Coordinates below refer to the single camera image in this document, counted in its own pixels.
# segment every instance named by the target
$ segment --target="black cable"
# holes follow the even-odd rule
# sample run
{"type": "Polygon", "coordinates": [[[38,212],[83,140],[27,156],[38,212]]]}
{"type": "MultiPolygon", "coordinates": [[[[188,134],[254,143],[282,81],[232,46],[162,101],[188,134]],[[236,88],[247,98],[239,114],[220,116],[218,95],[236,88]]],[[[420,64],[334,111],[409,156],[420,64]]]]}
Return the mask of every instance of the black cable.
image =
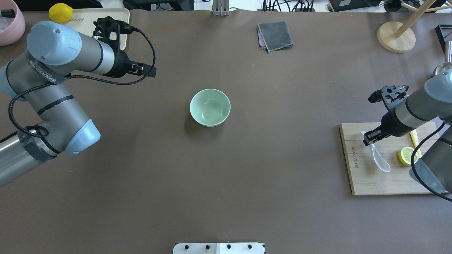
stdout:
{"type": "MultiPolygon", "coordinates": [[[[145,33],[144,33],[143,31],[141,31],[140,29],[135,28],[135,27],[132,27],[132,28],[133,28],[134,31],[139,32],[139,33],[142,34],[142,36],[146,39],[146,41],[149,43],[149,46],[150,46],[151,49],[152,49],[152,55],[153,55],[152,65],[151,65],[151,68],[149,69],[149,71],[148,71],[144,76],[142,76],[141,78],[137,79],[136,81],[126,82],[126,83],[120,83],[120,82],[115,82],[115,81],[109,81],[109,80],[94,78],[94,77],[85,76],[85,75],[73,75],[73,76],[70,76],[69,78],[70,78],[70,79],[74,79],[74,78],[84,78],[84,79],[100,81],[100,82],[104,82],[104,83],[108,83],[108,84],[113,84],[113,85],[133,85],[133,84],[136,84],[136,83],[142,81],[142,80],[145,79],[146,77],[148,77],[148,76],[151,74],[151,72],[152,72],[152,70],[154,69],[154,66],[155,66],[155,49],[154,49],[154,46],[152,45],[151,41],[149,40],[149,38],[145,35],[145,33]]],[[[17,121],[15,120],[14,116],[13,116],[13,107],[14,107],[14,103],[15,103],[19,98],[25,96],[25,95],[28,94],[28,93],[31,93],[31,92],[36,91],[36,90],[41,89],[41,88],[48,87],[48,86],[50,86],[50,85],[53,85],[53,83],[46,83],[46,84],[43,84],[43,85],[38,85],[38,86],[32,87],[32,88],[30,88],[30,89],[28,89],[28,90],[22,92],[21,94],[18,94],[18,95],[16,95],[16,96],[14,96],[14,98],[12,98],[12,100],[10,101],[9,106],[8,106],[8,115],[9,115],[9,119],[11,120],[11,122],[13,123],[13,125],[14,125],[17,129],[19,129],[21,132],[26,133],[26,134],[28,134],[28,135],[30,135],[30,136],[33,136],[33,137],[37,137],[37,138],[44,138],[44,137],[47,137],[47,135],[49,135],[49,131],[48,131],[45,127],[42,127],[42,126],[38,126],[38,125],[28,126],[27,129],[25,129],[25,128],[23,128],[22,126],[20,126],[20,125],[17,123],[17,121]],[[44,134],[39,135],[39,134],[35,134],[35,133],[30,132],[30,130],[33,130],[33,129],[41,129],[41,130],[44,131],[44,134]]]]}
{"type": "Polygon", "coordinates": [[[290,5],[289,5],[289,2],[294,2],[294,1],[289,1],[289,2],[287,2],[287,0],[284,0],[284,2],[287,4],[287,8],[288,8],[288,10],[290,11],[290,5]]]}
{"type": "Polygon", "coordinates": [[[284,0],[284,2],[283,3],[280,3],[280,5],[283,5],[283,4],[285,4],[285,3],[290,3],[290,2],[298,2],[299,0],[289,0],[289,1],[287,1],[287,0],[284,0]]]}
{"type": "Polygon", "coordinates": [[[384,3],[382,3],[382,4],[377,5],[377,6],[385,5],[385,4],[387,4],[388,2],[389,2],[389,1],[386,1],[386,2],[384,2],[384,3]]]}
{"type": "Polygon", "coordinates": [[[303,11],[309,11],[309,6],[311,5],[308,0],[306,1],[306,7],[303,8],[303,11]]]}
{"type": "Polygon", "coordinates": [[[26,95],[26,94],[28,94],[28,93],[31,93],[31,92],[33,92],[33,91],[36,91],[36,90],[38,90],[38,89],[41,89],[41,88],[44,88],[44,87],[48,87],[48,86],[50,86],[50,85],[53,85],[53,83],[46,83],[46,84],[43,84],[43,85],[38,85],[38,86],[32,87],[32,88],[30,88],[30,89],[28,89],[28,90],[22,92],[21,94],[18,94],[18,95],[16,95],[16,96],[14,96],[14,98],[9,102],[9,106],[8,106],[8,116],[9,116],[9,119],[11,120],[11,122],[13,123],[13,125],[16,126],[16,128],[19,129],[21,132],[26,133],[26,134],[28,134],[28,135],[30,135],[30,136],[33,136],[33,137],[38,137],[38,138],[47,137],[47,135],[49,135],[49,131],[48,131],[46,128],[42,127],[42,126],[38,126],[38,125],[35,125],[35,126],[29,126],[27,129],[25,129],[25,128],[23,128],[22,126],[20,126],[20,125],[17,123],[16,119],[14,119],[14,116],[13,116],[13,107],[14,107],[14,103],[15,103],[19,98],[23,97],[24,95],[26,95]],[[29,131],[30,129],[42,129],[45,133],[44,133],[43,135],[35,134],[35,133],[33,133],[33,132],[30,132],[30,131],[29,131]]]}
{"type": "Polygon", "coordinates": [[[164,9],[164,10],[173,10],[173,9],[165,9],[165,8],[163,8],[163,7],[161,7],[161,6],[159,6],[159,8],[160,8],[160,9],[164,9]]]}
{"type": "Polygon", "coordinates": [[[298,4],[301,4],[301,6],[303,6],[303,0],[298,0],[295,6],[292,8],[292,11],[295,11],[297,9],[298,4]]]}
{"type": "Polygon", "coordinates": [[[275,5],[275,3],[273,2],[273,6],[272,6],[272,0],[264,0],[262,2],[262,11],[274,10],[274,5],[275,5]]]}
{"type": "Polygon", "coordinates": [[[278,2],[277,7],[278,7],[279,11],[282,11],[281,7],[279,6],[279,1],[278,0],[273,1],[272,11],[275,11],[275,3],[276,2],[278,2]]]}
{"type": "Polygon", "coordinates": [[[426,183],[424,183],[424,181],[419,177],[418,173],[416,172],[416,169],[414,168],[414,156],[415,156],[416,152],[419,150],[419,148],[420,148],[420,147],[421,147],[421,146],[422,146],[429,138],[433,137],[433,135],[435,135],[436,133],[438,133],[438,132],[444,127],[444,125],[446,125],[446,124],[445,124],[445,123],[441,124],[441,126],[440,126],[437,130],[435,130],[434,132],[432,132],[432,134],[430,134],[430,135],[428,135],[426,138],[424,138],[424,139],[419,143],[419,145],[414,149],[413,154],[411,155],[411,168],[412,168],[413,173],[414,173],[414,175],[416,176],[417,180],[422,184],[422,186],[424,186],[427,190],[429,190],[431,193],[437,195],[438,197],[444,198],[444,199],[446,199],[446,200],[452,202],[452,199],[450,199],[450,198],[448,198],[448,197],[446,197],[446,196],[444,196],[444,195],[442,195],[442,194],[440,194],[440,193],[437,193],[437,192],[434,191],[432,188],[430,188],[426,183]]]}
{"type": "Polygon", "coordinates": [[[16,135],[16,134],[17,134],[17,132],[13,132],[13,133],[9,134],[8,136],[2,138],[2,139],[0,140],[0,143],[3,143],[3,142],[5,142],[5,141],[7,141],[10,137],[12,137],[12,136],[14,136],[14,135],[16,135]]]}

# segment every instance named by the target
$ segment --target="lemon slice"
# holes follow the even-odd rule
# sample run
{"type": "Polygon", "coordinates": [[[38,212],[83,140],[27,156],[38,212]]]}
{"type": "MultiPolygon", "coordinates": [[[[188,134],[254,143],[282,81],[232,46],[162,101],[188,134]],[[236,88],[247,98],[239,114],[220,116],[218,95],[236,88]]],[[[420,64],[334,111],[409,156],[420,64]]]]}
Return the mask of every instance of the lemon slice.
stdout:
{"type": "MultiPolygon", "coordinates": [[[[405,166],[411,166],[411,155],[413,154],[414,148],[405,146],[399,151],[399,160],[405,166]]],[[[414,163],[418,161],[419,157],[417,154],[414,155],[414,163]]]]}
{"type": "Polygon", "coordinates": [[[68,22],[72,17],[72,8],[64,3],[54,4],[49,9],[49,18],[53,22],[68,22]]]}

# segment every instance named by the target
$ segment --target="velcro strap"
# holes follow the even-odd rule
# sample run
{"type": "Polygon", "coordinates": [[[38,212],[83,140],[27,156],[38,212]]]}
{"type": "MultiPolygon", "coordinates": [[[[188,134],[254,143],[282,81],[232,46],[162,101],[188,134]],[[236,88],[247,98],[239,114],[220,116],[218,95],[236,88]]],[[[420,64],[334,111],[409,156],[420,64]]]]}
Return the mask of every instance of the velcro strap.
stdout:
{"type": "Polygon", "coordinates": [[[65,81],[69,80],[69,78],[51,71],[49,68],[47,68],[47,66],[38,61],[38,59],[34,58],[28,50],[25,50],[25,57],[27,58],[27,62],[33,68],[33,70],[39,73],[47,81],[52,82],[56,85],[61,85],[65,81]]]}

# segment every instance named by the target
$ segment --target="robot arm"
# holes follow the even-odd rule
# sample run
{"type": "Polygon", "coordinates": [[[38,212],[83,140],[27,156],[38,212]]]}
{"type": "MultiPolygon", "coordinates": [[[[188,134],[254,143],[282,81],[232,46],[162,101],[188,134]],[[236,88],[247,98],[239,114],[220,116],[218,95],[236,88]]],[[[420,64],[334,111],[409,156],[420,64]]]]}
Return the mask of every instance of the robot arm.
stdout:
{"type": "MultiPolygon", "coordinates": [[[[385,86],[369,97],[370,102],[383,101],[388,113],[379,127],[364,134],[365,145],[389,136],[403,136],[436,117],[451,125],[452,69],[429,79],[411,96],[407,95],[407,89],[406,86],[385,86]]],[[[422,181],[437,193],[452,191],[451,157],[452,130],[449,128],[414,165],[422,181]]],[[[412,170],[410,175],[418,181],[412,170]]]]}
{"type": "Polygon", "coordinates": [[[92,120],[63,84],[72,71],[114,78],[126,73],[155,76],[153,66],[130,61],[119,50],[119,34],[136,28],[111,17],[94,24],[98,39],[64,25],[39,22],[28,36],[27,50],[0,70],[0,90],[27,100],[42,120],[0,143],[0,187],[63,151],[75,155],[100,139],[92,120]],[[110,39],[112,33],[117,39],[110,39]]]}

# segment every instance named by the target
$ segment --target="black device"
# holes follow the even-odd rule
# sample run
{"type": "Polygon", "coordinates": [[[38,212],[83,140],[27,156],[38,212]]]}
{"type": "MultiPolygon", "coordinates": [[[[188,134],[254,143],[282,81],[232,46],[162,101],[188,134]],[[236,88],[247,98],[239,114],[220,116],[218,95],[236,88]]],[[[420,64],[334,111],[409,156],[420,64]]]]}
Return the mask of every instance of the black device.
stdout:
{"type": "Polygon", "coordinates": [[[3,9],[3,10],[0,10],[0,17],[15,18],[16,13],[14,12],[13,9],[3,9]]]}
{"type": "Polygon", "coordinates": [[[329,2],[334,12],[378,6],[381,3],[380,0],[329,0],[329,2]]]}
{"type": "Polygon", "coordinates": [[[129,10],[150,10],[151,5],[169,4],[173,10],[194,10],[194,0],[123,0],[124,7],[129,10]]]}
{"type": "Polygon", "coordinates": [[[57,3],[65,3],[73,9],[102,8],[97,0],[15,0],[15,2],[21,11],[49,11],[50,7],[57,3]]]}

